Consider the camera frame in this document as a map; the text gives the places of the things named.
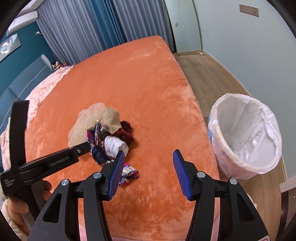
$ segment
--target gray curtain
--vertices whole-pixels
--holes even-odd
[[[77,64],[105,50],[88,0],[45,0],[37,24],[60,63]]]
[[[159,35],[175,51],[175,42],[164,0],[113,0],[127,41]]]

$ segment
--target curtain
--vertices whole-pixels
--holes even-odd
[[[125,43],[110,0],[89,0],[91,10],[106,48]]]
[[[175,51],[175,42],[164,0],[112,0],[127,41],[159,35]]]
[[[41,33],[60,63],[77,64],[109,47],[87,0],[45,0],[37,12]]]

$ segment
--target wooden floor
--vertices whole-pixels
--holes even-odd
[[[186,75],[198,100],[205,121],[211,107],[218,98],[226,93],[246,94],[240,83],[209,55],[174,54]],[[272,171],[256,175],[249,180],[239,180],[244,190],[257,204],[257,210],[265,223],[272,241],[276,240],[281,216],[281,192],[279,184],[284,182],[283,160]]]

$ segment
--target person's sleeve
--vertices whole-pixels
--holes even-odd
[[[7,201],[5,200],[2,208],[1,208],[1,212],[3,214],[3,216],[5,217],[6,221],[8,222],[9,226],[12,228],[12,230],[16,233],[16,235],[21,239],[21,241],[27,241],[28,239],[28,235],[25,234],[17,225],[16,223],[11,219],[11,217],[8,214],[7,211]]]

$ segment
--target orange bedspread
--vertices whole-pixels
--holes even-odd
[[[185,239],[194,202],[182,195],[172,163],[185,160],[218,179],[200,107],[166,43],[158,36],[132,41],[77,64],[41,104],[26,131],[27,160],[67,148],[78,113],[103,102],[131,123],[134,143],[126,162],[139,178],[119,187],[105,212],[112,236],[136,240]],[[89,154],[47,180],[83,180],[101,167]]]

